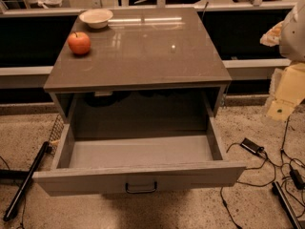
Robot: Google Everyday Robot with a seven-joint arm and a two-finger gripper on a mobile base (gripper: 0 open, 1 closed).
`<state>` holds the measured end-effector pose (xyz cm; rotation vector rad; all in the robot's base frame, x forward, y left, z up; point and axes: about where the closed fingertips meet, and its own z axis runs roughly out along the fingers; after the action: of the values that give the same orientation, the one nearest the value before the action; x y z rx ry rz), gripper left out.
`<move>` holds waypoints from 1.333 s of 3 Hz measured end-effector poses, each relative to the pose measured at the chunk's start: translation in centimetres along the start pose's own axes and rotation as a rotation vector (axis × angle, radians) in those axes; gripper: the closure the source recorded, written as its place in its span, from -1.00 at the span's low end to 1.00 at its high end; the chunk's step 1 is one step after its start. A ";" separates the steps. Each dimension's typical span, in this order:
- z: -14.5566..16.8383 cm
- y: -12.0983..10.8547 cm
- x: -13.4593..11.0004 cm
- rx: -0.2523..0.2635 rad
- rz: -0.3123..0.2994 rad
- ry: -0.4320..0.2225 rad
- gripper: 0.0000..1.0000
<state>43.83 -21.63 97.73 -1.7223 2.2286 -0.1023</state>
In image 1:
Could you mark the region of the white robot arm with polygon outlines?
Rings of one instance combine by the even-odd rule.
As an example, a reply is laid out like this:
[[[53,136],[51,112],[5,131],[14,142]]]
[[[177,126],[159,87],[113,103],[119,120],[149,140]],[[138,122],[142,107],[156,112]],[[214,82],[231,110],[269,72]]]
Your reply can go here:
[[[285,19],[260,38],[265,46],[279,46],[280,54],[291,61],[284,70],[275,70],[266,102],[266,116],[286,121],[305,99],[305,1],[298,1]]]

